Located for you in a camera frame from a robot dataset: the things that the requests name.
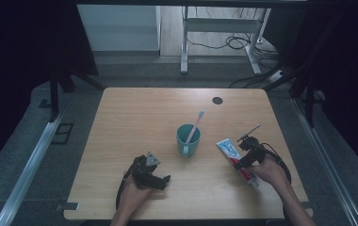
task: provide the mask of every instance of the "person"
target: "person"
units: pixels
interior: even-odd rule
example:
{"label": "person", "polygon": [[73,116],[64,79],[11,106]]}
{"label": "person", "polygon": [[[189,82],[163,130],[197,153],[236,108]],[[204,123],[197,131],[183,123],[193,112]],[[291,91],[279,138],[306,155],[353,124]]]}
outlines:
{"label": "person", "polygon": [[[270,155],[266,155],[264,161],[258,166],[246,168],[272,187],[279,194],[288,218],[294,226],[316,225],[312,218],[302,207],[291,184],[288,182],[285,171]],[[137,187],[132,176],[125,182],[121,196],[120,206],[111,220],[110,226],[124,226],[131,216],[143,205],[153,189],[149,187]]]}

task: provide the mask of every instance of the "white wall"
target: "white wall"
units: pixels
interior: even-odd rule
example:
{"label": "white wall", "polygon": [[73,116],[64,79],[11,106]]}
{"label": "white wall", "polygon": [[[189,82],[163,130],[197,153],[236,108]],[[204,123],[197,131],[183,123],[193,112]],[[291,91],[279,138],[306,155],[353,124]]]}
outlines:
{"label": "white wall", "polygon": [[77,5],[92,51],[157,51],[160,7]]}

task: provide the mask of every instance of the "red and white toothpaste tube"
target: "red and white toothpaste tube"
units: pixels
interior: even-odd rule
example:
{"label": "red and white toothpaste tube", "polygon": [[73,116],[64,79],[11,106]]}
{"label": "red and white toothpaste tube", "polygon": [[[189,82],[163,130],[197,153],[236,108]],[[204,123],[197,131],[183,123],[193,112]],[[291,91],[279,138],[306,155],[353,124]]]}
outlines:
{"label": "red and white toothpaste tube", "polygon": [[[231,161],[232,165],[236,164],[241,159],[240,154],[237,152],[230,139],[227,138],[218,142],[217,146],[226,155],[229,161]],[[247,184],[252,185],[253,187],[258,187],[256,176],[253,173],[247,172],[244,169],[239,169],[238,172],[244,178]]]}

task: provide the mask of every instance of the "mug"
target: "mug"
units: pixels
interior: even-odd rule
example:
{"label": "mug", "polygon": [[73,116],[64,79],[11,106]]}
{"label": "mug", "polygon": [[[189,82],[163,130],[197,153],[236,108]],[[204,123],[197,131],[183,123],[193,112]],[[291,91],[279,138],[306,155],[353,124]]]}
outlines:
{"label": "mug", "polygon": [[189,158],[194,155],[197,150],[197,146],[200,142],[200,137],[202,135],[199,128],[196,127],[193,136],[188,144],[186,144],[186,140],[188,135],[193,128],[192,124],[184,124],[181,125],[176,132],[176,141],[178,144],[178,152],[184,157]]}

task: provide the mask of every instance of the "wooden table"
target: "wooden table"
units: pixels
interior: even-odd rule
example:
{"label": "wooden table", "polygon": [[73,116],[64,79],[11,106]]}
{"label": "wooden table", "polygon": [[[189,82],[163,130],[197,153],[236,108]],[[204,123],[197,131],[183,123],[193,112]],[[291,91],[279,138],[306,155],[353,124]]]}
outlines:
{"label": "wooden table", "polygon": [[[221,105],[212,102],[223,100]],[[177,151],[176,130],[194,123],[205,109],[202,138],[195,155]],[[267,94],[261,89],[106,89],[73,182],[65,210],[67,219],[111,219],[123,172],[136,156],[152,152],[161,161],[154,175],[171,175],[164,191],[156,191],[135,219],[282,218],[279,196],[267,183],[247,185],[216,146],[252,133],[270,144],[288,165],[301,202],[308,198],[286,147]]]}

